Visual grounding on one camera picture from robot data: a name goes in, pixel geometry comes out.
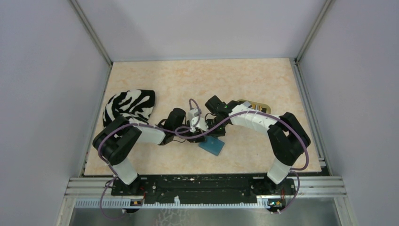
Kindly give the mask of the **blue card holder wallet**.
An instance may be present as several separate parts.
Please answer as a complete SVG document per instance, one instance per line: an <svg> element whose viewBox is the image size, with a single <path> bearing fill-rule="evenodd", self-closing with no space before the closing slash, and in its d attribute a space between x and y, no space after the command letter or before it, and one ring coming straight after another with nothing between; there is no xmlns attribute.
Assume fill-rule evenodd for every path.
<svg viewBox="0 0 399 226"><path fill-rule="evenodd" d="M215 156L219 156L224 145L225 145L225 142L219 140L216 137L210 137L210 136L206 136L205 141L200 142L198 144L198 146L200 148L204 149L205 151L207 151Z"/></svg>

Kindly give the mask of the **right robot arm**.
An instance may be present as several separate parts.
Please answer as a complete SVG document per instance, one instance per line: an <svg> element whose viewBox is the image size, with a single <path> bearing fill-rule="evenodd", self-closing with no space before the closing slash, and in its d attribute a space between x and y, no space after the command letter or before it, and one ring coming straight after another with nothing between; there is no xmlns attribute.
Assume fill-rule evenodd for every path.
<svg viewBox="0 0 399 226"><path fill-rule="evenodd" d="M213 119L205 120L209 129L208 134L212 137L224 136L228 124L268 136L275 158L263 182L267 192L277 194L282 190L283 181L293 170L293 165L301 155L305 156L305 164L300 169L308 167L307 148L311 144L311 139L292 113L286 112L281 116L274 116L254 109L249 101L232 100L226 103L217 96L211 97L205 103L205 107L214 116Z"/></svg>

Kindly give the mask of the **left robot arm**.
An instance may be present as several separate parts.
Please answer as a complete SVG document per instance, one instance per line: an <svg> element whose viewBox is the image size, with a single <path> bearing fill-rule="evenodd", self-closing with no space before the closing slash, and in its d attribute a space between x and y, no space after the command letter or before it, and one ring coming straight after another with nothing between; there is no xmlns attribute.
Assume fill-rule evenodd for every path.
<svg viewBox="0 0 399 226"><path fill-rule="evenodd" d="M191 109L186 113L183 109L174 108L157 126L130 122L126 116L118 116L94 138L92 145L123 183L124 191L135 195L141 189L141 182L137 171L128 160L135 144L166 145L174 140L176 134L192 137L208 128L198 109Z"/></svg>

